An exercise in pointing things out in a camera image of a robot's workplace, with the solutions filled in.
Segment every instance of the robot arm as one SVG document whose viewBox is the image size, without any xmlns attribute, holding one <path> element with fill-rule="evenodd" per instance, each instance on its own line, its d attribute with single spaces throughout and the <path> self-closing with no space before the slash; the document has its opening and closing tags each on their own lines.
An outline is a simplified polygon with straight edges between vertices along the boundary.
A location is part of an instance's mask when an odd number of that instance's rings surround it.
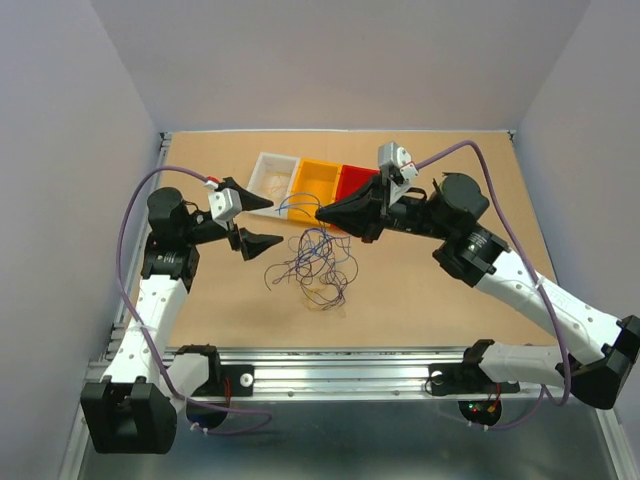
<svg viewBox="0 0 640 480">
<path fill-rule="evenodd" d="M 467 175 L 446 174 L 430 196 L 411 186 L 418 169 L 394 142 L 378 152 L 380 173 L 350 197 L 318 209 L 316 218 L 363 242 L 377 240 L 384 229 L 443 240 L 433 253 L 452 277 L 512 306 L 551 334 L 549 313 L 538 295 L 544 285 L 566 339 L 571 371 L 565 372 L 554 347 L 509 346 L 480 340 L 462 363 L 439 365 L 432 394 L 489 393 L 496 384 L 532 382 L 564 385 L 596 408 L 612 408 L 640 350 L 640 319 L 618 319 L 580 301 L 538 274 L 534 284 L 521 257 L 478 223 L 489 207 L 478 184 Z"/>
<path fill-rule="evenodd" d="M 170 394 L 160 376 L 158 361 L 165 352 L 175 318 L 195 277 L 197 245 L 227 239 L 244 260 L 255 258 L 282 237 L 256 235 L 238 228 L 233 219 L 241 211 L 273 205 L 240 186 L 233 178 L 211 179 L 209 211 L 189 212 L 188 202 L 175 188 L 153 192 L 148 200 L 151 232 L 147 237 L 136 310 L 144 326 L 129 322 L 115 358 L 99 382 L 88 382 L 80 403 L 94 447 L 99 453 L 166 453 L 177 429 L 177 412 L 184 398 Z M 145 328 L 156 345 L 154 358 L 143 336 Z M 215 347 L 181 348 L 169 368 L 172 383 L 184 396 L 198 387 L 221 381 Z"/>
</svg>

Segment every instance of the cable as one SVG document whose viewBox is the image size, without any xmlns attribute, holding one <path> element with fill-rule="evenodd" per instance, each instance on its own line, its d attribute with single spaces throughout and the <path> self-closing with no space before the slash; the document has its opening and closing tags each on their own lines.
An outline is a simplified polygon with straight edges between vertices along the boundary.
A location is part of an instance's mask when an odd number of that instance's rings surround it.
<svg viewBox="0 0 640 480">
<path fill-rule="evenodd" d="M 185 401 L 186 403 L 188 403 L 190 405 L 194 405 L 194 406 L 205 408 L 205 409 L 209 409 L 209 410 L 215 410 L 215 411 L 218 411 L 218 412 L 234 413 L 234 414 L 238 414 L 238 415 L 259 415 L 259 416 L 265 416 L 266 417 L 266 419 L 264 421 L 260 422 L 260 423 L 257 423 L 255 425 L 250 426 L 250 427 L 242 428 L 242 429 L 239 429 L 239 430 L 218 432 L 218 431 L 208 431 L 208 430 L 203 429 L 203 431 L 205 433 L 209 434 L 209 435 L 238 435 L 238 434 L 242 434 L 242 433 L 252 432 L 254 430 L 257 430 L 257 429 L 265 426 L 267 423 L 269 423 L 271 421 L 273 416 L 271 415 L 270 412 L 268 412 L 266 410 L 248 410 L 248 409 L 244 410 L 244 409 L 238 409 L 238 408 L 220 407 L 218 405 L 213 405 L 213 404 L 209 404 L 209 403 L 206 403 L 206 402 L 200 402 L 200 401 L 194 400 L 194 399 L 189 398 L 189 397 L 181 394 L 180 392 L 178 392 L 178 390 L 176 389 L 175 385 L 171 381 L 171 378 L 169 377 L 169 372 L 167 371 L 167 369 L 165 368 L 164 364 L 162 363 L 162 356 L 160 355 L 160 352 L 158 352 L 158 348 L 156 347 L 155 343 L 153 342 L 153 338 L 151 338 L 151 335 L 150 335 L 149 331 L 147 330 L 147 327 L 145 326 L 144 321 L 142 320 L 142 318 L 140 317 L 140 314 L 138 313 L 138 311 L 136 310 L 135 306 L 131 302 L 131 299 L 129 298 L 129 295 L 127 295 L 127 291 L 126 291 L 125 286 L 124 286 L 124 280 L 122 278 L 122 244 L 123 244 L 123 241 L 124 241 L 124 234 L 125 234 L 125 230 L 127 228 L 127 223 L 129 222 L 129 217 L 131 215 L 131 210 L 133 209 L 133 205 L 135 204 L 135 201 L 138 198 L 138 195 L 140 194 L 140 191 L 142 190 L 144 185 L 154 175 L 156 175 L 156 174 L 158 174 L 160 172 L 164 172 L 164 171 L 172 171 L 172 172 L 184 173 L 184 174 L 190 175 L 190 176 L 192 176 L 194 178 L 197 178 L 198 180 L 200 180 L 203 183 L 206 183 L 207 181 L 209 181 L 209 179 L 213 179 L 213 177 L 205 177 L 203 175 L 200 175 L 197 172 L 194 172 L 193 170 L 189 170 L 188 168 L 173 167 L 173 166 L 158 167 L 158 168 L 152 170 L 151 172 L 149 172 L 147 175 L 145 175 L 143 177 L 143 179 L 140 181 L 138 186 L 133 191 L 133 194 L 131 195 L 131 199 L 129 200 L 129 204 L 127 205 L 127 208 L 126 208 L 126 210 L 124 212 L 124 215 L 123 215 L 123 218 L 122 218 L 122 224 L 120 225 L 120 232 L 118 233 L 118 244 L 117 244 L 117 248 L 116 248 L 116 277 L 117 277 L 117 283 L 118 283 L 118 291 L 120 293 L 120 296 L 122 297 L 122 300 L 123 300 L 125 306 L 127 307 L 127 310 L 129 310 L 129 312 L 131 313 L 131 316 L 133 317 L 133 319 L 135 319 L 135 321 L 140 324 L 140 332 L 142 333 L 142 336 L 144 337 L 145 341 L 147 342 L 147 345 L 149 346 L 149 351 L 151 352 L 151 356 L 153 357 L 153 360 L 155 361 L 156 365 L 158 366 L 158 370 L 160 371 L 160 375 L 162 376 L 162 378 L 166 382 L 167 387 L 169 388 L 169 391 L 171 392 L 171 394 L 174 397 L 178 398 L 179 400 L 183 400 L 183 401 Z"/>
<path fill-rule="evenodd" d="M 500 384 L 496 383 L 496 399 L 495 401 L 491 404 L 491 406 L 487 409 L 487 411 L 489 413 L 493 413 L 495 411 L 495 409 L 498 407 L 498 404 L 500 403 L 500 395 L 502 394 L 502 392 L 500 391 Z M 493 395 L 493 392 L 491 392 L 489 394 L 489 398 L 487 398 L 487 401 L 491 400 L 491 396 Z"/>
<path fill-rule="evenodd" d="M 511 422 L 506 425 L 494 426 L 490 428 L 491 430 L 506 430 L 508 428 L 513 428 L 513 427 L 522 425 L 527 420 L 529 420 L 533 415 L 533 413 L 535 413 L 538 410 L 538 407 L 540 406 L 540 403 L 542 402 L 544 395 L 546 395 L 551 401 L 551 403 L 553 403 L 556 406 L 563 406 L 569 401 L 569 396 L 571 395 L 571 364 L 569 362 L 569 354 L 567 350 L 566 341 L 560 329 L 560 320 L 558 320 L 556 311 L 553 308 L 553 304 L 551 303 L 551 300 L 549 299 L 549 296 L 544 286 L 540 283 L 540 278 L 538 277 L 538 273 L 536 272 L 535 267 L 529 260 L 529 257 L 526 255 L 524 248 L 522 247 L 522 244 L 520 243 L 520 241 L 518 240 L 518 237 L 516 236 L 515 232 L 511 228 L 511 225 L 509 225 L 509 222 L 507 221 L 507 218 L 504 215 L 502 208 L 500 207 L 500 202 L 498 202 L 498 197 L 496 195 L 495 187 L 493 186 L 493 181 L 491 179 L 491 174 L 489 173 L 489 167 L 487 165 L 487 162 L 478 144 L 473 140 L 464 140 L 462 142 L 456 143 L 455 145 L 452 145 L 446 150 L 443 150 L 442 152 L 437 153 L 436 155 L 433 155 L 432 157 L 429 157 L 426 160 L 417 163 L 416 168 L 418 170 L 421 170 L 424 167 L 427 167 L 437 162 L 438 160 L 446 157 L 447 155 L 450 155 L 451 153 L 465 146 L 471 147 L 475 152 L 476 156 L 478 157 L 478 160 L 480 161 L 480 166 L 482 167 L 482 173 L 484 174 L 484 178 L 487 183 L 487 187 L 489 189 L 489 196 L 491 197 L 491 201 L 493 202 L 493 207 L 495 208 L 496 213 L 498 214 L 498 217 L 502 222 L 502 225 L 507 231 L 509 238 L 513 242 L 516 252 L 518 252 L 518 254 L 520 255 L 520 258 L 522 259 L 522 263 L 524 264 L 527 272 L 529 273 L 531 280 L 535 285 L 539 285 L 538 292 L 540 294 L 540 297 L 542 298 L 542 301 L 544 302 L 545 307 L 547 308 L 547 311 L 549 312 L 549 318 L 551 319 L 553 330 L 556 335 L 556 339 L 558 340 L 558 348 L 560 349 L 560 354 L 562 356 L 562 367 L 565 372 L 564 390 L 562 392 L 562 398 L 560 399 L 560 401 L 556 400 L 553 397 L 553 395 L 551 395 L 551 392 L 549 392 L 549 389 L 546 387 L 546 385 L 541 385 L 542 390 L 540 392 L 540 396 L 538 397 L 538 401 L 534 406 L 534 408 L 531 410 L 531 412 L 529 412 L 527 415 L 525 415 L 520 420 L 517 420 L 515 422 Z"/>
<path fill-rule="evenodd" d="M 316 202 L 296 202 L 284 205 L 287 200 L 294 196 L 309 196 Z M 309 217 L 313 216 L 299 205 L 313 205 L 320 207 L 321 203 L 318 197 L 310 193 L 295 193 L 282 200 L 277 211 L 285 209 L 296 209 L 304 212 Z M 291 247 L 291 241 L 297 240 L 297 248 Z M 285 260 L 281 263 L 270 265 L 264 272 L 264 282 L 266 287 L 271 290 L 271 285 L 278 285 L 283 280 L 290 281 L 293 279 L 298 283 L 302 293 L 313 304 L 320 307 L 321 310 L 339 307 L 346 301 L 345 291 L 347 287 L 358 277 L 358 262 L 351 254 L 351 237 L 337 237 L 327 231 L 327 226 L 320 223 L 319 227 L 307 228 L 299 237 L 290 237 L 287 245 L 291 251 L 295 253 L 295 257 Z M 336 257 L 336 251 L 342 250 L 343 258 Z M 355 265 L 355 273 L 348 277 L 344 272 L 338 270 L 337 265 L 352 260 Z M 269 272 L 278 267 L 283 267 L 284 272 L 268 281 Z M 320 283 L 320 289 L 314 287 L 314 283 Z M 320 292 L 326 287 L 333 289 L 333 296 L 323 295 Z"/>
<path fill-rule="evenodd" d="M 224 378 L 224 399 L 227 403 L 227 408 L 231 406 L 231 382 L 229 377 Z"/>
<path fill-rule="evenodd" d="M 194 210 L 193 210 L 194 212 L 202 213 L 202 210 L 200 210 L 200 207 L 198 206 L 198 204 L 197 204 L 197 203 L 195 203 L 195 202 L 188 202 L 188 201 L 184 200 L 184 204 L 185 204 L 185 205 L 187 205 L 187 206 L 189 206 L 189 207 L 193 207 L 193 208 L 194 208 Z"/>
</svg>

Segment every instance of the gray wall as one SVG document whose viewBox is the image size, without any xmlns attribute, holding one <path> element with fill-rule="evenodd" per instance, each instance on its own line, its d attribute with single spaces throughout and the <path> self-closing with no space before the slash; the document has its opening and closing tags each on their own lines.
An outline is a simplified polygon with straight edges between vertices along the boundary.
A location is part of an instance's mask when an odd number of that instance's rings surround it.
<svg viewBox="0 0 640 480">
<path fill-rule="evenodd" d="M 0 44 L 0 477 L 46 480 L 107 339 L 117 227 L 157 135 L 88 1 L 3 2 Z"/>
<path fill-rule="evenodd" d="M 92 0 L 163 130 L 515 128 L 588 0 Z"/>
<path fill-rule="evenodd" d="M 640 3 L 594 0 L 516 136 L 560 282 L 640 314 Z M 640 460 L 640 368 L 618 412 Z"/>
</svg>

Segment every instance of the wooden board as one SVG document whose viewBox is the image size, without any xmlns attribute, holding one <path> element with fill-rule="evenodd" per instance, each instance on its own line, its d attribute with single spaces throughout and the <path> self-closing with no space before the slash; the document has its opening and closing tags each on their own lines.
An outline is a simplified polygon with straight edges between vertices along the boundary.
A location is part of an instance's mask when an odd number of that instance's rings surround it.
<svg viewBox="0 0 640 480">
<path fill-rule="evenodd" d="M 459 132 L 214 132 L 174 135 L 168 164 L 246 185 L 261 151 L 311 157 L 375 168 L 378 147 L 395 140 L 419 161 L 471 138 L 484 152 L 498 198 L 537 269 L 551 274 L 542 236 L 506 133 Z M 482 171 L 470 148 L 422 171 L 416 185 L 432 190 L 443 172 L 473 176 L 488 196 Z M 167 173 L 164 185 L 206 207 L 205 189 L 184 175 Z M 254 233 L 285 238 L 305 226 L 244 213 L 238 224 Z M 490 209 L 481 223 L 507 238 Z M 444 273 L 432 258 L 439 241 L 384 232 L 379 241 L 353 242 L 359 263 L 346 304 L 312 311 L 295 285 L 269 291 L 265 269 L 291 257 L 286 243 L 243 262 L 226 241 L 199 247 L 200 266 L 170 344 L 211 343 L 223 347 L 462 346 L 480 338 L 514 344 L 551 344 L 554 339 L 497 300 Z"/>
</svg>

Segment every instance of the blue wire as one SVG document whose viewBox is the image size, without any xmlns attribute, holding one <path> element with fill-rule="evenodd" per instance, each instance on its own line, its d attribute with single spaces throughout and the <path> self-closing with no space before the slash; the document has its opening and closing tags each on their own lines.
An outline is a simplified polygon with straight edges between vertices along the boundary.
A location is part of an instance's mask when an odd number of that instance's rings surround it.
<svg viewBox="0 0 640 480">
<path fill-rule="evenodd" d="M 284 205 L 287 200 L 295 196 L 309 196 L 314 198 L 317 203 L 312 202 L 296 202 Z M 313 216 L 303 210 L 297 208 L 298 205 L 312 205 L 320 207 L 321 203 L 318 197 L 310 193 L 295 193 L 282 199 L 280 206 L 276 209 L 278 212 L 282 210 L 299 210 L 304 212 L 309 217 Z M 314 240 L 313 235 L 317 234 L 317 240 Z M 294 249 L 291 246 L 291 240 L 297 239 L 298 246 Z M 320 306 L 323 310 L 340 306 L 345 302 L 344 292 L 347 286 L 355 280 L 358 275 L 358 262 L 351 254 L 351 237 L 335 236 L 327 231 L 327 227 L 324 224 L 320 224 L 319 227 L 307 228 L 300 236 L 292 236 L 287 242 L 288 248 L 295 253 L 295 257 L 280 264 L 271 265 L 264 274 L 265 284 L 267 288 L 269 283 L 267 282 L 268 272 L 275 267 L 286 267 L 286 271 L 281 276 L 275 278 L 271 283 L 277 285 L 282 280 L 287 281 L 294 278 L 300 285 L 301 290 L 306 297 Z M 336 259 L 336 250 L 342 250 L 344 258 Z M 337 270 L 336 265 L 339 263 L 352 260 L 355 265 L 355 273 L 352 278 L 348 278 L 347 275 Z M 313 285 L 314 280 L 318 279 L 321 284 L 333 287 L 335 290 L 335 296 L 326 298 L 318 291 L 311 290 L 309 287 Z"/>
</svg>

